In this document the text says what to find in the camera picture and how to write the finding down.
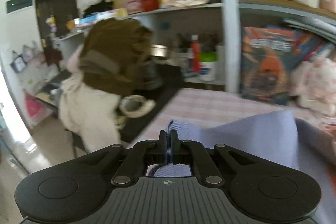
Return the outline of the row of colourful books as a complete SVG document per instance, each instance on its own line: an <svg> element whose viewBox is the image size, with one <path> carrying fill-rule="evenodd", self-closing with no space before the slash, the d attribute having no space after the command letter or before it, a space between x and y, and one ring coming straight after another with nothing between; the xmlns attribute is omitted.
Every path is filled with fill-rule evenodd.
<svg viewBox="0 0 336 224"><path fill-rule="evenodd" d="M324 48L334 46L334 44L309 31L294 29L295 42L290 58L289 69L292 71L298 67L303 61L312 61L320 54Z"/></svg>

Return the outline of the white smart watch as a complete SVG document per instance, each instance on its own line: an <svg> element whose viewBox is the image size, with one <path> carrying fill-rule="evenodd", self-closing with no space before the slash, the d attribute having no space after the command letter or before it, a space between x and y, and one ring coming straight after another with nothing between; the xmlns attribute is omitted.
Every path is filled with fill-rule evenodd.
<svg viewBox="0 0 336 224"><path fill-rule="evenodd" d="M140 118L149 114L155 106L154 100L148 100L139 95L131 95L120 101L119 109L128 118Z"/></svg>

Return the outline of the pink white plush bunny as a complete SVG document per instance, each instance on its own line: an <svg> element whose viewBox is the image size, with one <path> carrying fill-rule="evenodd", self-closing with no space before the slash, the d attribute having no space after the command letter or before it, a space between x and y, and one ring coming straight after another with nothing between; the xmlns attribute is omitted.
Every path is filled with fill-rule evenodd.
<svg viewBox="0 0 336 224"><path fill-rule="evenodd" d="M291 73L289 95L305 109L335 116L335 62L325 57L303 61Z"/></svg>

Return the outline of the white bookshelf frame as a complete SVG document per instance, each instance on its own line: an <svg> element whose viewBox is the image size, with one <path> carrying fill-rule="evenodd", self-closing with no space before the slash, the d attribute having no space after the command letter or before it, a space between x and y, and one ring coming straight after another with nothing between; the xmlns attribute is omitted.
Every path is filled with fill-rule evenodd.
<svg viewBox="0 0 336 224"><path fill-rule="evenodd" d="M154 28L155 14L206 8L222 9L223 43L225 46L222 52L225 54L225 58L221 60L220 63L224 66L225 73L222 74L220 83L225 86L226 91L232 93L239 91L241 55L240 9L259 10L261 12L267 12L272 16L290 15L294 18L311 17L335 25L335 14L332 12L286 0L222 0L222 3L189 6L186 8L158 9L150 12L131 14L129 17L140 20L149 28Z"/></svg>

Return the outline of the metal bowl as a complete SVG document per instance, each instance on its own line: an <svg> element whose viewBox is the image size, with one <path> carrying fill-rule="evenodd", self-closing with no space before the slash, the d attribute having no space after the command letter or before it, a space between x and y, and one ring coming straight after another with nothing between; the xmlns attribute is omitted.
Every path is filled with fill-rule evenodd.
<svg viewBox="0 0 336 224"><path fill-rule="evenodd" d="M160 44L152 44L150 49L150 55L153 57L166 59L169 55L168 47Z"/></svg>

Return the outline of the Harry Potter book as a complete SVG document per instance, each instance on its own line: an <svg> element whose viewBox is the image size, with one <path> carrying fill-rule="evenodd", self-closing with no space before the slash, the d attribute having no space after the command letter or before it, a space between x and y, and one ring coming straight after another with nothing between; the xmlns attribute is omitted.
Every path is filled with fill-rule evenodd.
<svg viewBox="0 0 336 224"><path fill-rule="evenodd" d="M286 105L290 74L303 32L288 28L244 27L241 37L240 94L243 98Z"/></svg>

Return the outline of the black speaker box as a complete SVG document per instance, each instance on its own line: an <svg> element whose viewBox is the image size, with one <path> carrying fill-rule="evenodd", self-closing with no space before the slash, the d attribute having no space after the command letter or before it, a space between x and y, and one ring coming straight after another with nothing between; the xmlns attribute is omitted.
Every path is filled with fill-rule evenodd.
<svg viewBox="0 0 336 224"><path fill-rule="evenodd" d="M140 118L129 118L120 130L121 141L130 144L142 130L158 115L164 106L184 87L184 78L180 67L157 64L157 72L161 76L162 85L154 90L135 90L135 95L154 100L155 106L148 114Z"/></svg>

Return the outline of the purple and pink sweater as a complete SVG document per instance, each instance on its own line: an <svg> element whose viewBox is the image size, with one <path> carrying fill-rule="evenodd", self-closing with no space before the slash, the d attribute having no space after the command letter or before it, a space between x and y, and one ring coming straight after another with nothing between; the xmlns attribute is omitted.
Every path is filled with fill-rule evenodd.
<svg viewBox="0 0 336 224"><path fill-rule="evenodd" d="M312 176L322 190L313 219L335 223L335 136L294 118L291 111L255 115L209 129L171 121L166 129L176 130L180 140L198 141L206 148L226 144Z"/></svg>

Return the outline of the white jar green lid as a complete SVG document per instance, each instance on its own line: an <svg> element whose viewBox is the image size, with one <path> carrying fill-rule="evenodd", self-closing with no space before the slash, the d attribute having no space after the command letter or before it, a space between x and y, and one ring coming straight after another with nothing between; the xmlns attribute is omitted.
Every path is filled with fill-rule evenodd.
<svg viewBox="0 0 336 224"><path fill-rule="evenodd" d="M199 62L199 77L202 81L210 82L216 79L218 56L216 52L202 52Z"/></svg>

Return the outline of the pink checkered cartoon table mat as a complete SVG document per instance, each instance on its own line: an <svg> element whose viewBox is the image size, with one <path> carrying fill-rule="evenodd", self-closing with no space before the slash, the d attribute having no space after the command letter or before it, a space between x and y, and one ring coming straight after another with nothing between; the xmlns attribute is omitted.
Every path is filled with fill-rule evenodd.
<svg viewBox="0 0 336 224"><path fill-rule="evenodd" d="M294 117L322 129L335 140L335 118L300 108L294 102L290 102L288 106L272 105L247 100L229 92L184 88L163 107L129 147L138 141L157 139L159 132L171 120L192 123L201 128L213 128L257 114L281 110L290 110Z"/></svg>

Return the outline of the red tassel ornament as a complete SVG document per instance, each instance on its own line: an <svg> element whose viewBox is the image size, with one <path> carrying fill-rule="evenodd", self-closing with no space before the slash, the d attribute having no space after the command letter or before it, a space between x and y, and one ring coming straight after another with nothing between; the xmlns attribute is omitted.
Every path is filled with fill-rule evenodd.
<svg viewBox="0 0 336 224"><path fill-rule="evenodd" d="M199 73L200 49L198 35L191 35L191 46L193 49L193 71Z"/></svg>

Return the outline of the olive green jacket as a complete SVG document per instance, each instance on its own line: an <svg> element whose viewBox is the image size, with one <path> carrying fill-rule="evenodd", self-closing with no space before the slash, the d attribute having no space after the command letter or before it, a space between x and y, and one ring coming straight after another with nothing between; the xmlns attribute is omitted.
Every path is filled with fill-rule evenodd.
<svg viewBox="0 0 336 224"><path fill-rule="evenodd" d="M133 94L141 66L150 55L151 38L151 30L135 19L97 22L80 53L83 82L110 94Z"/></svg>

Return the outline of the white cloth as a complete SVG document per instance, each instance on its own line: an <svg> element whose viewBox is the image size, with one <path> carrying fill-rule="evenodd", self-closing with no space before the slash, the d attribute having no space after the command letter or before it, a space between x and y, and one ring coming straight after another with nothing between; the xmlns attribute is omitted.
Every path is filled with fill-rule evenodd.
<svg viewBox="0 0 336 224"><path fill-rule="evenodd" d="M90 152L121 144L116 121L116 109L121 97L93 89L83 81L79 57L83 45L77 47L67 61L70 77L62 81L59 118L63 126L79 134Z"/></svg>

